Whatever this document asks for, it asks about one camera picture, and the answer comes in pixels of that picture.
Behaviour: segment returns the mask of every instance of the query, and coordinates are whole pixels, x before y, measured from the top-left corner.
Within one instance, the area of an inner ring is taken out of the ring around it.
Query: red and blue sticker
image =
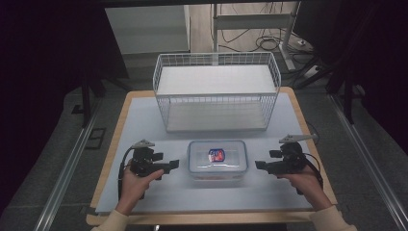
[[[213,162],[224,162],[225,161],[225,152],[222,148],[210,149],[208,152],[208,159],[211,163]]]

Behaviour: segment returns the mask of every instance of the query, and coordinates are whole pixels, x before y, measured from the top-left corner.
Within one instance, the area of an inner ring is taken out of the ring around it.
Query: wire basket
[[[162,54],[153,76],[168,132],[266,130],[280,85],[269,52]]]

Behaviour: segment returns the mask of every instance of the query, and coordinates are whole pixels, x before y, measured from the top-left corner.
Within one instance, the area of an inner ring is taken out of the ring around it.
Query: beige sleeve
[[[320,210],[310,215],[318,231],[357,231],[354,225],[347,224],[336,206]]]
[[[127,223],[127,216],[113,210],[100,226],[92,228],[91,231],[123,231],[126,229]]]

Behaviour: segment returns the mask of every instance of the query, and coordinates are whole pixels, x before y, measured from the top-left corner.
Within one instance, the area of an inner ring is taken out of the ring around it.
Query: table
[[[310,134],[306,122],[304,120],[303,114],[295,98],[294,92],[290,88],[281,88],[281,92],[285,92],[290,97],[293,109],[295,111],[296,117],[299,121],[299,125],[303,134]],[[99,182],[95,189],[95,193],[90,204],[91,208],[95,208],[100,199],[101,193],[111,169],[113,159],[115,157],[116,149],[120,140],[120,135],[123,130],[123,125],[126,121],[126,116],[128,115],[128,109],[132,102],[132,98],[135,97],[154,97],[154,92],[151,90],[147,91],[131,91],[127,94],[126,99],[123,104],[122,111],[117,122],[115,133],[112,138],[111,146],[108,150],[108,154],[103,166]],[[332,203],[336,204],[337,200],[333,193],[333,190],[328,181],[327,175],[325,173],[324,167],[321,164],[319,154],[313,141],[307,141],[307,145],[310,154],[314,155],[320,162],[321,175],[324,181],[324,191],[328,195]],[[309,215],[312,211],[267,211],[267,212],[234,212],[234,213],[178,213],[178,214],[137,214],[130,216],[130,223],[132,224],[225,224],[225,223],[278,223],[278,222],[300,222],[309,221]],[[99,225],[102,223],[107,216],[96,216],[87,215],[87,223],[90,225]]]

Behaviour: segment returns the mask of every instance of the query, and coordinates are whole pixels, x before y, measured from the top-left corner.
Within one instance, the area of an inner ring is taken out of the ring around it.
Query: person's left hand
[[[161,177],[164,173],[165,172],[160,169],[148,176],[139,177],[130,170],[130,166],[128,165],[123,174],[122,195],[115,209],[121,214],[129,216],[141,196],[149,188],[150,182]]]

